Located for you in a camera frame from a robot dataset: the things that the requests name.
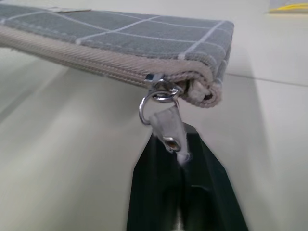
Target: gray fabric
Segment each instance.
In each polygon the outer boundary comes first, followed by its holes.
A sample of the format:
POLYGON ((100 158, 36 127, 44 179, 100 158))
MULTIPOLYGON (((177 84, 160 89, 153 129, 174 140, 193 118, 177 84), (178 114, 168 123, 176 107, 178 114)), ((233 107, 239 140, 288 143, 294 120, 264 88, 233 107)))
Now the gray fabric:
POLYGON ((218 82, 229 59, 233 24, 228 21, 106 11, 53 13, 0 4, 9 27, 78 45, 149 58, 197 60, 218 82))

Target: zipper pull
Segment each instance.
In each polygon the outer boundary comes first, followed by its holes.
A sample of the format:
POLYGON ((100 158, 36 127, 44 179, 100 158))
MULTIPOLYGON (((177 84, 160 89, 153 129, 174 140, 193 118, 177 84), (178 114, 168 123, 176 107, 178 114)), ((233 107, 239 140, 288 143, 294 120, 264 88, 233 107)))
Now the zipper pull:
POLYGON ((143 124, 151 125, 153 134, 164 144, 167 151, 176 152, 178 162, 183 165, 189 159, 186 131, 180 117, 178 97, 183 89, 164 80, 164 75, 148 75, 147 81, 151 84, 149 93, 139 105, 139 117, 143 124), (174 103, 173 107, 154 113, 149 120, 143 115, 144 107, 150 100, 160 103, 174 103))

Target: white wall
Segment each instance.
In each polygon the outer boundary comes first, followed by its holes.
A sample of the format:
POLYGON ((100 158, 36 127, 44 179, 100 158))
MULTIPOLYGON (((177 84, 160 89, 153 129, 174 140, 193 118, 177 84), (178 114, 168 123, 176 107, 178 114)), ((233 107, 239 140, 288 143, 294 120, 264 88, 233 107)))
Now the white wall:
MULTIPOLYGON (((224 101, 181 102, 183 120, 227 168, 250 230, 308 229, 307 16, 267 15, 265 0, 7 2, 233 21, 224 101)), ((131 169, 150 133, 137 115, 145 91, 7 50, 0 70, 3 85, 35 93, 0 126, 1 230, 123 230, 131 169), (38 86, 20 84, 24 75, 38 86)), ((16 99, 0 94, 0 107, 16 99)))

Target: zipper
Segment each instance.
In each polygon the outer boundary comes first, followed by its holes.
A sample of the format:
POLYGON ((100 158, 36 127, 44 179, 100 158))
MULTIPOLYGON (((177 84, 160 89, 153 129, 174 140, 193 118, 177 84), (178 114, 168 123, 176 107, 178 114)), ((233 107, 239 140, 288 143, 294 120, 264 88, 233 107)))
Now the zipper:
MULTIPOLYGON (((198 80, 204 85, 212 82, 209 67, 199 61, 150 59, 116 53, 78 46, 8 26, 0 25, 0 44, 54 63, 98 75, 107 75, 144 88, 151 88, 153 80, 149 81, 149 77, 157 77, 157 75, 161 75, 160 78, 163 78, 165 83, 179 84, 184 89, 187 89, 190 80, 198 80)), ((181 91, 180 95, 191 104, 204 107, 203 102, 195 102, 187 95, 187 92, 181 91)))

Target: metal grommet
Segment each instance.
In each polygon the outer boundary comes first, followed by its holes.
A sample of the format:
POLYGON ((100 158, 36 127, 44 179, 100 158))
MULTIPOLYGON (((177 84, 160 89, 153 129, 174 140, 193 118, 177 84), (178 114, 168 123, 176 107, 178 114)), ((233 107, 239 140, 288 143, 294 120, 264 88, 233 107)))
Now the metal grommet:
POLYGON ((149 120, 144 118, 144 115, 143 115, 144 106, 149 101, 149 99, 151 99, 151 98, 153 98, 153 96, 157 96, 157 95, 160 96, 159 98, 162 98, 163 100, 157 100, 157 98, 156 98, 156 101, 159 101, 159 102, 162 102, 162 103, 174 102, 174 105, 177 108, 179 108, 178 100, 176 100, 174 98, 174 96, 172 96, 172 94, 169 91, 167 91, 167 90, 157 90, 157 91, 149 92, 149 94, 142 99, 142 101, 139 105, 139 118, 144 125, 150 125, 151 124, 149 120))
POLYGON ((168 147, 169 151, 181 151, 181 145, 176 139, 172 137, 163 137, 162 139, 163 143, 165 144, 165 146, 168 147))

